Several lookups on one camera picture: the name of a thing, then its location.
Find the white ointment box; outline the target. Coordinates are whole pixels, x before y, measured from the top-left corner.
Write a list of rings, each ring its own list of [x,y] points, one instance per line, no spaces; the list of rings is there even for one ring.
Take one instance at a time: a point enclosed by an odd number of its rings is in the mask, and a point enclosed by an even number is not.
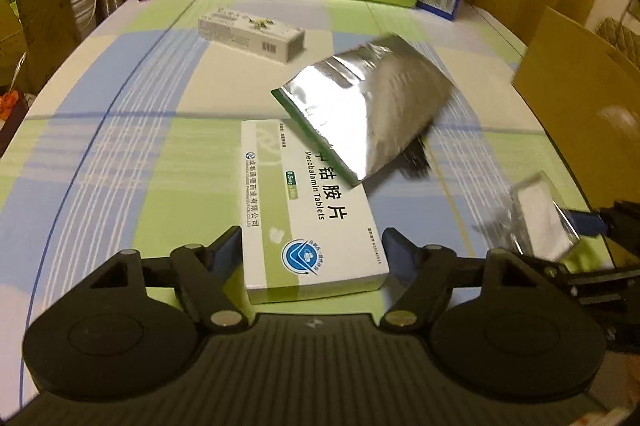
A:
[[[198,18],[198,33],[256,56],[287,64],[305,49],[305,31],[268,17],[218,8]]]

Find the quilted chair cushion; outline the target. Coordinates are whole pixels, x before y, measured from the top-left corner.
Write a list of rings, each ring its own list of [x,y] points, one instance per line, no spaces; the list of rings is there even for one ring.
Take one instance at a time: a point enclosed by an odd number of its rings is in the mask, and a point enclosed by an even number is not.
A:
[[[597,36],[618,49],[637,69],[640,69],[640,35],[614,20],[612,17],[600,21]]]

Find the brown wooden tray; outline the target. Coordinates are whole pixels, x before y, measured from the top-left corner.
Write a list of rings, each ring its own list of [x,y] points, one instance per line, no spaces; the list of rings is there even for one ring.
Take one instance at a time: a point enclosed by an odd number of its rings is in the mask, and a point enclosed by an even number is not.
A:
[[[19,90],[11,90],[1,96],[0,155],[3,155],[9,148],[9,144],[27,112],[28,105],[25,96]]]

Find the brown cardboard box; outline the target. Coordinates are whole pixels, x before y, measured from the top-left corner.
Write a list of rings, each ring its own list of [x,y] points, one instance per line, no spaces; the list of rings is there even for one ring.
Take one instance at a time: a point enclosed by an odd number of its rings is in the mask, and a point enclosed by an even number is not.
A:
[[[590,206],[639,201],[639,70],[619,50],[547,8],[513,86]]]

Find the brown cardboard carton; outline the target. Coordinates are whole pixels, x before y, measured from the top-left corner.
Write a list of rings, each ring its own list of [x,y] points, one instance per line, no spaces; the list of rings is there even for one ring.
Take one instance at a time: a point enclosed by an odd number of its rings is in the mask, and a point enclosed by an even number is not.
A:
[[[1,86],[37,95],[80,44],[70,0],[1,0]]]

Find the clear bag white pad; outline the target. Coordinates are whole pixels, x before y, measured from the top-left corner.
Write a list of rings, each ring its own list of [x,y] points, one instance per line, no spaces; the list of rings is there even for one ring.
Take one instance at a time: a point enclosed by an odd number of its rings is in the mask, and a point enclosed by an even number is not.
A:
[[[486,243],[558,263],[580,242],[564,201],[545,172],[537,172],[499,193],[474,226]]]

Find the white mecobalamin tablet box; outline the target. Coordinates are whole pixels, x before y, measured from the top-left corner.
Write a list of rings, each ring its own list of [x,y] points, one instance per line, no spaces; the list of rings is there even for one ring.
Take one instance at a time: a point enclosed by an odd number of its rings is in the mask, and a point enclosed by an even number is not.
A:
[[[242,267],[252,304],[373,292],[390,267],[363,187],[289,120],[241,124]]]

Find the silver foil pouch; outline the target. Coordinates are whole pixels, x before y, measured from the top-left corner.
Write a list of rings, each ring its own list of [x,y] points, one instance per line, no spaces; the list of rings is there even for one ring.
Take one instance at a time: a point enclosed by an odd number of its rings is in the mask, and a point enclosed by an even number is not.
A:
[[[419,138],[454,84],[397,34],[298,72],[271,95],[349,185],[376,174]]]

